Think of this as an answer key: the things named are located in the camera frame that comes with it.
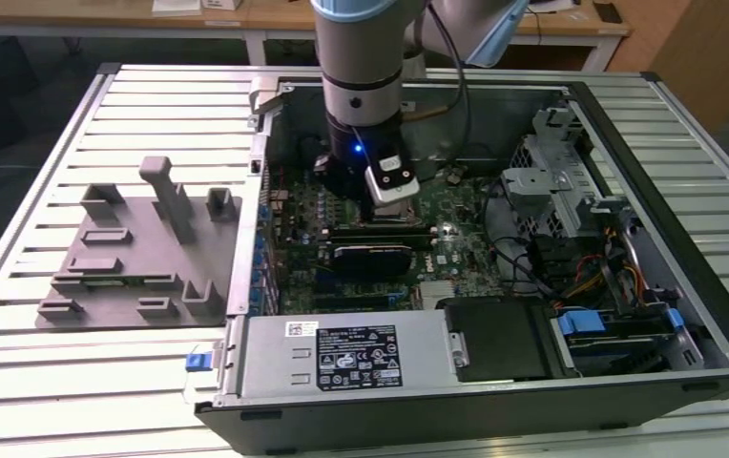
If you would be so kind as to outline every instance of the warning label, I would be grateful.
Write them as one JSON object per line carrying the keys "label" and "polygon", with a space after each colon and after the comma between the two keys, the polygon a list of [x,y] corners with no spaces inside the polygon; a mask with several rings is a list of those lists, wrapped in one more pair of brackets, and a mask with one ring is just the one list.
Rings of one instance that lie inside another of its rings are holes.
{"label": "warning label", "polygon": [[322,391],[402,386],[395,326],[318,329],[316,366]]}

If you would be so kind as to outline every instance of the paper on desk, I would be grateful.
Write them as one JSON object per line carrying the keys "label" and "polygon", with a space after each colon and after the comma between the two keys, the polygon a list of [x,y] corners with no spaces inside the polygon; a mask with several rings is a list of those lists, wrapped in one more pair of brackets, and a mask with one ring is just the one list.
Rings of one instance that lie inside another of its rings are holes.
{"label": "paper on desk", "polygon": [[200,14],[200,0],[154,0],[152,16],[196,16]]}
{"label": "paper on desk", "polygon": [[571,8],[576,8],[574,0],[548,0],[543,3],[528,4],[528,9],[536,13],[570,10]]}

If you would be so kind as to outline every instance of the metal table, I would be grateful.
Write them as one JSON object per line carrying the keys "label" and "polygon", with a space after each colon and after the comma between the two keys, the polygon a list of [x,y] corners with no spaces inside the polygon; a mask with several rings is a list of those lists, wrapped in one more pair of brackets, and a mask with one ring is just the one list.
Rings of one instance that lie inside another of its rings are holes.
{"label": "metal table", "polygon": [[[638,74],[475,71],[482,79],[583,80],[729,288],[729,158],[660,83]],[[311,68],[123,66],[99,74],[0,240],[0,457],[236,456],[192,415],[214,373],[183,357],[222,328],[46,333],[34,326],[84,212],[86,184],[140,184],[144,155],[163,150],[192,195],[214,184],[242,195],[263,138],[248,127],[260,75]],[[454,79],[450,71],[428,77]],[[612,175],[602,167],[611,180]],[[338,456],[727,456],[729,401],[688,406],[642,427],[338,452]]]}

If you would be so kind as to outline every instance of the wooden desk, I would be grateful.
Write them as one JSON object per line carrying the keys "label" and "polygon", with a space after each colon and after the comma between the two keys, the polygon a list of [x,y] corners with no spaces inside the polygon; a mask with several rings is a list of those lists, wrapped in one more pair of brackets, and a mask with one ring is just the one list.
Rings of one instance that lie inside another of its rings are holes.
{"label": "wooden desk", "polygon": [[[244,27],[250,31],[246,39],[252,42],[250,50],[262,48],[267,39],[314,39],[314,10],[308,0],[248,1]],[[591,48],[582,70],[603,72],[622,38],[631,33],[631,26],[604,23],[591,0],[583,0],[572,10],[539,14],[539,21],[538,27],[538,18],[526,14],[512,44]]]}
{"label": "wooden desk", "polygon": [[[583,70],[603,71],[627,24],[607,24],[590,0],[574,10],[523,18],[516,45],[592,48]],[[308,0],[244,0],[235,11],[152,17],[152,0],[0,0],[0,34],[130,38],[238,38],[251,65],[264,65],[268,39],[314,39]]]}

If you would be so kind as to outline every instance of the side panel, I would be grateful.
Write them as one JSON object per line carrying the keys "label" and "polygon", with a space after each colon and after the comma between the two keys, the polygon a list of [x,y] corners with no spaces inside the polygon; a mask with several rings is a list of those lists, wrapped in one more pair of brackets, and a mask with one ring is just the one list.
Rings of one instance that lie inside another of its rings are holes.
{"label": "side panel", "polygon": [[243,410],[198,405],[244,455],[634,427],[729,390],[729,379]]}

